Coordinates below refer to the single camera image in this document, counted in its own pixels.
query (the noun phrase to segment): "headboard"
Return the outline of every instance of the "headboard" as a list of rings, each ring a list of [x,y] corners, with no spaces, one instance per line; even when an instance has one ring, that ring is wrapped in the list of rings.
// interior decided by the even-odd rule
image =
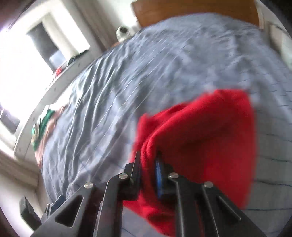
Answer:
[[[214,12],[259,25],[253,0],[137,0],[132,8],[142,27],[192,13]]]

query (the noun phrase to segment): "bed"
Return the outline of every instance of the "bed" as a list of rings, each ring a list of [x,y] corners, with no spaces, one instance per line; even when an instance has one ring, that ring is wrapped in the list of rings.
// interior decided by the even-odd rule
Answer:
[[[260,2],[260,20],[252,1],[207,2],[132,3],[146,28],[95,60],[65,91],[68,107],[41,168],[51,202],[59,195],[69,198],[87,181],[120,173],[144,113],[154,115],[217,88],[240,88],[256,112],[258,139],[244,212],[268,237],[282,231],[292,215],[292,73],[258,30],[267,27]],[[123,236],[159,235],[129,210],[123,216]]]

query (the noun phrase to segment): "wrinkled sheet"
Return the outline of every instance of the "wrinkled sheet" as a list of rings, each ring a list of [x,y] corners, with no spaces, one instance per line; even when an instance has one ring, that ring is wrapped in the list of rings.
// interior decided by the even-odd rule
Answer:
[[[49,198],[68,198],[87,181],[104,182],[121,172],[142,114],[216,88],[250,95],[258,156],[244,212],[268,237],[277,236],[292,214],[292,74],[255,26],[216,14],[145,28],[78,76],[44,151]],[[158,235],[127,209],[122,233]]]

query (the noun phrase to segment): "red garment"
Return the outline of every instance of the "red garment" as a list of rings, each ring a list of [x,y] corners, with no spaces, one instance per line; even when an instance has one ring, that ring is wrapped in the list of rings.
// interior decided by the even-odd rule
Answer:
[[[243,208],[256,155],[254,115],[247,94],[217,90],[140,118],[132,154],[141,151],[142,189],[137,201],[124,201],[124,205],[158,232],[175,236],[174,211],[162,206],[154,191],[157,150],[175,172],[197,183],[213,182]]]

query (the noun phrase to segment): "red fabric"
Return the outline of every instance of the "red fabric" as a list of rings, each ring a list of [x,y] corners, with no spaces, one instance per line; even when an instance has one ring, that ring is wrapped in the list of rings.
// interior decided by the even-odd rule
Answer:
[[[243,208],[256,154],[254,114],[247,94],[217,90],[140,118],[132,154],[141,151],[142,189],[137,201],[124,201],[124,205],[158,232],[174,236],[174,211],[161,205],[153,186],[157,150],[175,172],[197,183],[213,182]]]

